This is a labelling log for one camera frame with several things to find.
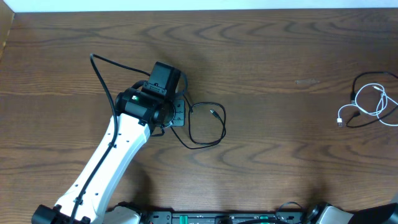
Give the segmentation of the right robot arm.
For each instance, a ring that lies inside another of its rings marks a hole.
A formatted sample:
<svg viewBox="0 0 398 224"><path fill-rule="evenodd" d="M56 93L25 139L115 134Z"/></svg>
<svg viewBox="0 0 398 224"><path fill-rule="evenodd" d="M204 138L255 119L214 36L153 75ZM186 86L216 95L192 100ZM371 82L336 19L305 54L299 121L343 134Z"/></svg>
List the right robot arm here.
<svg viewBox="0 0 398 224"><path fill-rule="evenodd" d="M346 212L328 202L310 207L302 216L304 224L397 224L397 194L390 203Z"/></svg>

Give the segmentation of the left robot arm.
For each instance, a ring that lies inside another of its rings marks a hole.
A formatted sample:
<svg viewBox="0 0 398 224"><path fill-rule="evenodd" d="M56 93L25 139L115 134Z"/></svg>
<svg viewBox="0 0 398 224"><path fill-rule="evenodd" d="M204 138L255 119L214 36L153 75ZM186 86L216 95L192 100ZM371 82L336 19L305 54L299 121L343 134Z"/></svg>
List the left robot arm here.
<svg viewBox="0 0 398 224"><path fill-rule="evenodd" d="M141 214L124 205L108 211L109 201L138 150L154 128L181 126L185 102L173 90L121 92L106 133L87 165L54 207L39 205L33 224L139 223Z"/></svg>

